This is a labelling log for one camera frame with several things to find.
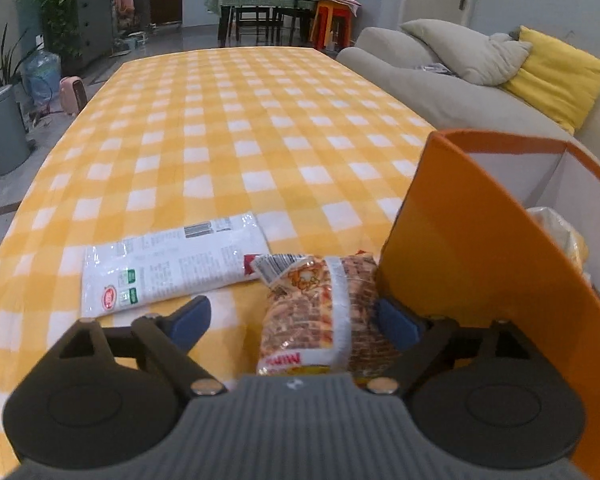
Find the blue water bottle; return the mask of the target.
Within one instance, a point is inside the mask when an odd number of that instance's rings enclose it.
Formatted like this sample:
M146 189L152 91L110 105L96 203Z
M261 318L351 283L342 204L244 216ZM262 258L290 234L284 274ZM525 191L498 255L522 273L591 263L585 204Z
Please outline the blue water bottle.
M44 107L58 97L61 80L60 57L38 49L24 66L24 79L33 104Z

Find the beige cushion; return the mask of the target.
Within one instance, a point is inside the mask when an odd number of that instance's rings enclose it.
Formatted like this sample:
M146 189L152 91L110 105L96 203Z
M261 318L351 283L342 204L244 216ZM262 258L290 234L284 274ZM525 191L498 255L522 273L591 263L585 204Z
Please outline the beige cushion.
M499 32L483 35L451 22L420 18L401 28L419 39L457 76L470 84L495 87L515 77L531 53L532 43Z

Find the grey trash bin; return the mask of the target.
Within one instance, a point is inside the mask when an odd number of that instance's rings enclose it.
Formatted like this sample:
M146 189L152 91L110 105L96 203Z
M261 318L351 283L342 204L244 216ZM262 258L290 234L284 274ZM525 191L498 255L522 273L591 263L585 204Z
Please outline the grey trash bin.
M22 165L31 151L11 84L0 88L0 176Z

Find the grey drawer cabinet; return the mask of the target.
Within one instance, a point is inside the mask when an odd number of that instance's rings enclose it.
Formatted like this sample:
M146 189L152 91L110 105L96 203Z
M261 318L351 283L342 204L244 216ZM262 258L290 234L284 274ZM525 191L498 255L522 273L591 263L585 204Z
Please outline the grey drawer cabinet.
M68 63L69 72L81 73L85 67L110 55L114 47L111 0L76 0L79 55Z

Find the yellow checkered tablecloth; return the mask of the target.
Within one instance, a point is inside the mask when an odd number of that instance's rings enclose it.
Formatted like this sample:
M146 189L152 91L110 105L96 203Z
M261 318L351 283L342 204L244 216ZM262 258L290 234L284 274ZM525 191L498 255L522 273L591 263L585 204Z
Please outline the yellow checkered tablecloth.
M430 125L328 56L225 48L123 64L50 151L0 246L9 393L78 318L86 248L252 212L273 252L379 252Z

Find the yellow cushion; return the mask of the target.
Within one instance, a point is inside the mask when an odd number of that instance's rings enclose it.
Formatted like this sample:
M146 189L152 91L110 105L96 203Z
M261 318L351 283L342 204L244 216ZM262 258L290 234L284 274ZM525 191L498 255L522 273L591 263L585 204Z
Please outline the yellow cushion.
M532 49L501 88L575 134L600 97L600 58L524 25L519 40Z

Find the orange cardboard box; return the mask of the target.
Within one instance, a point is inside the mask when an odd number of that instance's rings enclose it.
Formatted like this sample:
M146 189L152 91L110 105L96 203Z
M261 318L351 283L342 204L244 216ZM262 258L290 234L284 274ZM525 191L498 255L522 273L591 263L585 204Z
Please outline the orange cardboard box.
M586 274L528 215L561 214L588 244ZM570 141L430 134L381 251L378 288L420 314L516 323L580 394L574 463L600 479L600 164Z

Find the beige sofa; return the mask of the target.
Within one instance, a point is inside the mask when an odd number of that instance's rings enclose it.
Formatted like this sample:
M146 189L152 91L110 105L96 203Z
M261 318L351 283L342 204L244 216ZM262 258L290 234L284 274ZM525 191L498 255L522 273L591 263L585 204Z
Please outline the beige sofa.
M523 100L496 87L422 70L439 58L398 30L367 27L337 61L376 84L434 128L478 129L570 141L600 164L600 96L582 128L570 134Z

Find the pink small heater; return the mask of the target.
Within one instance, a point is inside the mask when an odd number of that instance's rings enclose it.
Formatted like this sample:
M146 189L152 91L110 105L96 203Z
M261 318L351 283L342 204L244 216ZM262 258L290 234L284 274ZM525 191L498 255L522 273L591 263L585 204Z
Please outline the pink small heater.
M59 85L60 105L68 115L80 114L88 102L83 80L78 76L64 77Z

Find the orange stool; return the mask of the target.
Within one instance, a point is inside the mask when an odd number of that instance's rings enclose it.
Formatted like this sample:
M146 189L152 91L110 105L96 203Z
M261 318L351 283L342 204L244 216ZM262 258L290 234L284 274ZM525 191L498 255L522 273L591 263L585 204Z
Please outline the orange stool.
M354 0L313 1L315 9L310 41L314 49L324 51L350 47L358 4Z

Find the peanut snack bag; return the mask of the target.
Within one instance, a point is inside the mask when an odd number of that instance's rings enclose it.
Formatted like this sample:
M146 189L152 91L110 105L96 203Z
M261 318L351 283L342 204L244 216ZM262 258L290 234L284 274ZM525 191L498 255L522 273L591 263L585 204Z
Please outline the peanut snack bag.
M378 327L377 264L368 252L260 255L250 266L268 288L259 375L349 372L364 384L398 356Z

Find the white snack packet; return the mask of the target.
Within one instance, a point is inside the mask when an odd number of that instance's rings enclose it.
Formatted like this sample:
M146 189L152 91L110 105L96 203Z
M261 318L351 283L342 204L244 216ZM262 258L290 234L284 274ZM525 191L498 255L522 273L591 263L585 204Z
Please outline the white snack packet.
M100 318L249 278L245 258L268 253L251 212L87 248L81 315Z

